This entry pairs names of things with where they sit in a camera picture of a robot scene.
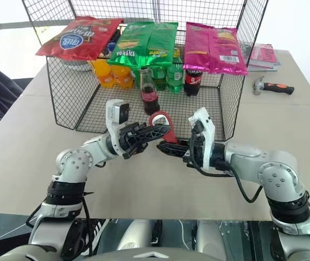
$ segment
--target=green chip bag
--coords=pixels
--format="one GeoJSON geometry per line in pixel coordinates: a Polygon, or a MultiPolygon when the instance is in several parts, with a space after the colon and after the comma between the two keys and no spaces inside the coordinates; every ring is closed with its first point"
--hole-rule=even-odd
{"type": "Polygon", "coordinates": [[[178,23],[129,23],[108,61],[134,69],[168,67],[173,63],[178,23]]]}

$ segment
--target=barcode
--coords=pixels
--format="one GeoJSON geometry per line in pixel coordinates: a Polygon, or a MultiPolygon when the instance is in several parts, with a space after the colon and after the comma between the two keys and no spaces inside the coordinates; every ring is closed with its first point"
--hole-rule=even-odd
{"type": "Polygon", "coordinates": [[[239,62],[239,58],[236,56],[226,56],[226,55],[220,55],[221,61],[233,61],[235,63],[239,62]]]}

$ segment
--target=hammer handle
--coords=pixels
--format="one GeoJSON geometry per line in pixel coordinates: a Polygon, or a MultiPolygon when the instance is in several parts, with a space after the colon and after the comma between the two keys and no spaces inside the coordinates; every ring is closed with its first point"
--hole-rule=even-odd
{"type": "Polygon", "coordinates": [[[264,83],[265,91],[283,92],[285,94],[292,94],[295,90],[293,87],[286,86],[284,84],[264,83]]]}

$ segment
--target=pink chip bag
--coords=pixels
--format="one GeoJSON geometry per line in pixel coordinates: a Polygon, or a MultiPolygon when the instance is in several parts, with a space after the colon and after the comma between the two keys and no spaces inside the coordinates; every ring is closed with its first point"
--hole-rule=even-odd
{"type": "Polygon", "coordinates": [[[237,29],[216,29],[186,23],[184,68],[208,73],[247,75],[248,70],[237,40],[237,29]]]}

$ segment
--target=pink book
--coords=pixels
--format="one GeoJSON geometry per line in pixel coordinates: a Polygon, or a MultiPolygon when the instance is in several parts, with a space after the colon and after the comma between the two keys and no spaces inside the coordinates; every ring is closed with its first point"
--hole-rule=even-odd
{"type": "Polygon", "coordinates": [[[276,57],[272,45],[257,43],[252,50],[250,65],[273,68],[276,64],[276,57]]]}

